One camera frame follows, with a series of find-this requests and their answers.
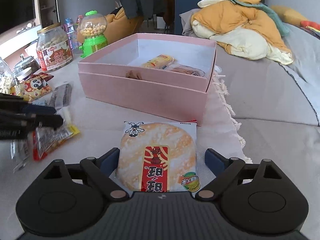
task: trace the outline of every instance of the green cap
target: green cap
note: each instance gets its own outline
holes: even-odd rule
[[[87,12],[85,15],[88,16],[88,15],[97,14],[97,13],[98,13],[97,11],[90,11],[90,12]]]

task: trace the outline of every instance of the gold jar lid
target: gold jar lid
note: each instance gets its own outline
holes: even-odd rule
[[[59,27],[59,26],[61,26],[61,23],[52,24],[52,25],[50,25],[50,26],[48,26],[48,27],[45,27],[45,28],[37,31],[37,34],[39,35],[39,34],[41,34],[41,33],[45,33],[45,32],[47,32],[47,31],[52,30],[52,29],[54,29],[54,28],[56,28],[56,27]]]

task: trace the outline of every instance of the open cardboard box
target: open cardboard box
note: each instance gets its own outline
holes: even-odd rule
[[[200,124],[214,71],[216,42],[168,34],[137,33],[78,63],[87,97],[138,111]],[[139,67],[166,54],[182,65],[201,69],[204,77]],[[126,78],[139,73],[141,80]]]

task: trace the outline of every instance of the television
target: television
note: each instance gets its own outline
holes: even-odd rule
[[[34,0],[0,0],[0,34],[36,18]]]

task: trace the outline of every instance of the gumball machine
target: gumball machine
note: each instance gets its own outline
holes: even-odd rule
[[[84,43],[79,47],[83,50],[81,57],[87,57],[108,45],[103,35],[107,28],[106,18],[97,11],[90,11],[79,23],[79,31],[84,36]]]

